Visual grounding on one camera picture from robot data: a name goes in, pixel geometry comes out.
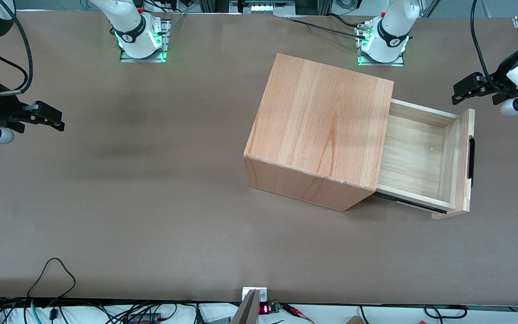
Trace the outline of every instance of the black cable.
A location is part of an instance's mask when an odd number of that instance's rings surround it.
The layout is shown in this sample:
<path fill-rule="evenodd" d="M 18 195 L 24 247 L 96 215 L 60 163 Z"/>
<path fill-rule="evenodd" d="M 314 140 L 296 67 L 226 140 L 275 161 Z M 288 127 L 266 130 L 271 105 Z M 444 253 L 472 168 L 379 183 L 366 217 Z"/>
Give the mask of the black cable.
<path fill-rule="evenodd" d="M 62 293 L 61 295 L 59 295 L 59 297 L 57 297 L 57 298 L 62 298 L 67 293 L 69 293 L 72 289 L 74 289 L 74 287 L 76 287 L 76 284 L 77 284 L 76 278 L 73 276 L 73 274 L 71 274 L 71 272 L 69 272 L 69 270 L 67 270 L 67 268 L 65 267 L 65 264 L 63 264 L 63 261 L 61 261 L 60 258 L 51 258 L 51 259 L 47 260 L 47 262 L 45 263 L 45 266 L 43 266 L 43 270 L 41 271 L 41 274 L 39 274 L 39 277 L 37 278 L 37 280 L 33 283 L 33 285 L 31 285 L 30 289 L 27 291 L 28 298 L 31 298 L 31 295 L 30 295 L 31 290 L 34 289 L 35 286 L 39 283 L 39 280 L 41 280 L 41 277 L 43 277 L 43 273 L 45 272 L 45 269 L 47 269 L 47 265 L 49 265 L 49 263 L 53 260 L 57 260 L 57 261 L 59 261 L 59 263 L 61 263 L 63 270 L 65 270 L 65 272 L 71 277 L 71 279 L 73 281 L 73 285 L 70 287 L 70 289 L 68 289 L 66 292 Z"/>
<path fill-rule="evenodd" d="M 63 310 L 61 309 L 61 305 L 59 305 L 59 313 L 61 314 L 61 317 L 63 317 L 63 321 L 65 322 L 65 324 L 69 324 L 69 322 L 67 321 L 67 318 L 65 318 L 65 314 L 63 313 Z"/>
<path fill-rule="evenodd" d="M 353 28 L 357 28 L 358 25 L 364 23 L 364 22 L 360 22 L 358 24 L 351 24 L 350 22 L 347 22 L 346 20 L 344 20 L 343 17 L 339 16 L 338 14 L 332 13 L 332 12 L 329 12 L 327 14 L 327 16 L 335 17 L 335 18 L 339 19 L 339 21 L 341 21 L 343 24 L 345 24 L 345 25 L 347 25 L 349 27 L 353 27 Z"/>
<path fill-rule="evenodd" d="M 164 12 L 167 12 L 167 10 L 173 10 L 174 12 L 180 12 L 180 13 L 182 13 L 182 11 L 181 11 L 181 10 L 179 10 L 179 9 L 177 9 L 177 8 L 175 8 L 175 9 L 174 9 L 174 8 L 162 7 L 162 6 L 159 6 L 158 4 L 155 4 L 155 2 L 154 2 L 154 1 L 151 1 L 151 0 L 144 0 L 144 2 L 147 2 L 148 4 L 150 4 L 150 5 L 152 5 L 152 6 L 156 7 L 156 8 L 159 8 L 159 9 L 163 10 Z"/>
<path fill-rule="evenodd" d="M 175 313 L 176 313 L 176 312 L 177 312 L 177 304 L 175 304 L 175 310 L 171 313 L 171 315 L 169 315 L 167 318 L 163 319 L 163 320 L 162 320 L 162 322 L 163 322 L 164 320 L 168 320 L 168 319 L 170 319 L 171 317 L 173 317 L 173 316 L 175 315 Z"/>
<path fill-rule="evenodd" d="M 25 86 L 25 84 L 27 83 L 27 72 L 21 66 L 18 66 L 17 64 L 13 63 L 12 61 L 9 61 L 8 59 L 3 58 L 1 56 L 0 56 L 0 61 L 13 66 L 14 68 L 20 70 L 23 73 L 23 82 L 21 82 L 21 84 L 18 87 L 16 87 L 14 90 L 19 90 L 19 89 L 21 89 L 22 86 Z"/>
<path fill-rule="evenodd" d="M 25 304 L 23 305 L 23 322 L 27 324 L 27 300 L 25 300 Z"/>
<path fill-rule="evenodd" d="M 369 321 L 366 320 L 365 317 L 365 311 L 363 311 L 363 305 L 359 305 L 359 309 L 361 310 L 361 317 L 363 318 L 363 321 L 365 322 L 365 324 L 369 324 Z"/>
<path fill-rule="evenodd" d="M 11 9 L 7 6 L 4 0 L 0 0 L 0 5 L 8 12 L 9 16 L 13 22 L 17 25 L 17 29 L 19 29 L 19 33 L 21 34 L 21 38 L 23 39 L 23 44 L 25 45 L 25 51 L 27 51 L 27 64 L 29 65 L 29 75 L 27 76 L 27 82 L 25 82 L 25 86 L 21 89 L 21 94 L 24 94 L 27 89 L 31 86 L 31 82 L 33 81 L 33 58 L 31 57 L 31 47 L 29 47 L 29 41 L 27 41 L 27 35 L 25 35 L 25 31 L 21 26 L 19 20 L 12 12 Z"/>
<path fill-rule="evenodd" d="M 427 309 L 432 309 L 434 310 L 437 315 L 431 315 Z M 465 316 L 467 316 L 467 308 L 466 307 L 463 307 L 463 314 L 461 315 L 457 315 L 457 316 L 442 316 L 441 313 L 438 311 L 438 309 L 436 307 L 434 307 L 433 305 L 425 305 L 425 307 L 423 307 L 423 312 L 425 312 L 425 315 L 429 316 L 430 318 L 433 318 L 434 320 L 439 320 L 440 324 L 443 324 L 442 320 L 443 319 L 447 319 L 447 320 L 459 320 L 461 318 L 464 318 Z"/>
<path fill-rule="evenodd" d="M 291 18 L 284 18 L 284 19 L 285 20 L 291 20 L 291 21 L 294 21 L 296 23 L 300 23 L 300 24 L 303 24 L 303 25 L 319 28 L 319 29 L 322 29 L 324 31 L 328 31 L 328 32 L 331 32 L 331 33 L 337 33 L 337 34 L 340 34 L 340 35 L 345 35 L 345 36 L 355 37 L 355 38 L 360 38 L 360 39 L 364 39 L 365 38 L 365 36 L 363 36 L 363 35 L 355 35 L 355 34 L 351 34 L 351 33 L 346 33 L 344 31 L 336 31 L 335 29 L 331 29 L 331 28 L 327 28 L 327 27 L 323 27 L 323 26 L 318 26 L 318 25 L 311 24 L 310 22 L 306 22 L 306 21 L 300 21 L 300 20 L 295 20 L 295 19 L 291 19 Z"/>
<path fill-rule="evenodd" d="M 9 310 L 9 313 L 7 313 L 7 315 L 5 315 L 5 312 L 4 312 L 4 320 L 1 322 L 1 324 L 6 324 L 9 316 L 11 316 L 11 313 L 13 312 L 13 310 L 15 309 L 16 306 L 17 306 L 17 303 L 14 303 L 13 307 Z"/>
<path fill-rule="evenodd" d="M 493 86 L 496 92 L 500 94 L 504 94 L 504 91 L 500 90 L 493 79 L 491 79 L 491 75 L 489 71 L 487 71 L 487 65 L 485 64 L 485 59 L 483 58 L 483 52 L 481 51 L 481 47 L 479 46 L 479 41 L 477 41 L 477 35 L 475 35 L 475 7 L 477 6 L 477 0 L 473 0 L 473 5 L 471 6 L 471 37 L 473 38 L 473 44 L 475 45 L 475 49 L 477 50 L 477 56 L 479 56 L 479 62 L 481 63 L 481 68 L 483 68 L 483 74 L 485 74 L 485 78 L 487 81 Z"/>

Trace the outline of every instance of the green cable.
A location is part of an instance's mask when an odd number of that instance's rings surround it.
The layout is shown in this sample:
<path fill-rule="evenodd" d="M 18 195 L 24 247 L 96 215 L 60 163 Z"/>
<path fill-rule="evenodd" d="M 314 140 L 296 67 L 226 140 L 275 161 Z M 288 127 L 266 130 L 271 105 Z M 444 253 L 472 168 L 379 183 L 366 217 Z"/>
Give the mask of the green cable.
<path fill-rule="evenodd" d="M 31 312 L 33 313 L 33 317 L 35 318 L 37 324 L 42 324 L 39 316 L 37 316 L 37 312 L 35 312 L 35 304 L 33 303 L 33 299 L 31 299 Z"/>

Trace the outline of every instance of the wooden drawer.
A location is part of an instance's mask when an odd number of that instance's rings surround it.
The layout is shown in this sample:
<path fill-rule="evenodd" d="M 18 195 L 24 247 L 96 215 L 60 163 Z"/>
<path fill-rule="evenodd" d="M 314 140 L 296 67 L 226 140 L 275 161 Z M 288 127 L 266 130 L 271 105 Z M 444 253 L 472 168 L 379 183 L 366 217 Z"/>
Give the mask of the wooden drawer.
<path fill-rule="evenodd" d="M 277 54 L 243 153 L 250 185 L 338 211 L 377 195 L 436 219 L 468 212 L 474 111 L 393 100 L 392 90 Z"/>
<path fill-rule="evenodd" d="M 376 196 L 432 211 L 469 211 L 475 111 L 462 115 L 391 100 Z"/>

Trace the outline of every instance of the brown table surface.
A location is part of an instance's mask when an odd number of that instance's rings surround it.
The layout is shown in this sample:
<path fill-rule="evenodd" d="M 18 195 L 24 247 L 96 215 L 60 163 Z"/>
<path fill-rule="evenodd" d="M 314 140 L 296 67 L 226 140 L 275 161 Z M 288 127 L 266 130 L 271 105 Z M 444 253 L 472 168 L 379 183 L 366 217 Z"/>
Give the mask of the brown table surface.
<path fill-rule="evenodd" d="M 518 305 L 518 117 L 490 96 L 451 104 L 481 70 L 468 20 L 419 19 L 405 67 L 359 67 L 352 39 L 268 15 L 188 15 L 165 64 L 119 63 L 102 13 L 18 16 L 35 62 L 20 98 L 63 111 L 66 130 L 27 125 L 0 145 L 0 295 L 24 296 L 60 257 L 71 297 L 237 300 L 261 285 L 286 302 Z M 495 71 L 518 31 L 476 25 Z M 251 189 L 243 149 L 276 53 L 394 80 L 395 99 L 475 108 L 471 213 L 436 221 L 373 197 L 340 213 Z M 26 65 L 15 28 L 0 54 Z M 0 63 L 0 82 L 20 80 Z M 69 285 L 54 264 L 34 295 Z"/>

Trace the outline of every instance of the wooden cabinet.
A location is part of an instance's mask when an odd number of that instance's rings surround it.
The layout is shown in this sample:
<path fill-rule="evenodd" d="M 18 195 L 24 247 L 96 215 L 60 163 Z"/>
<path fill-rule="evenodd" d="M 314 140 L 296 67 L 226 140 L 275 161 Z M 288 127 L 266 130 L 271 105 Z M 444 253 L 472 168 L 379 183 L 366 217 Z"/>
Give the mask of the wooden cabinet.
<path fill-rule="evenodd" d="M 392 90 L 277 54 L 245 148 L 249 183 L 338 211 L 373 194 L 434 218 L 468 212 L 474 111 L 392 100 Z"/>

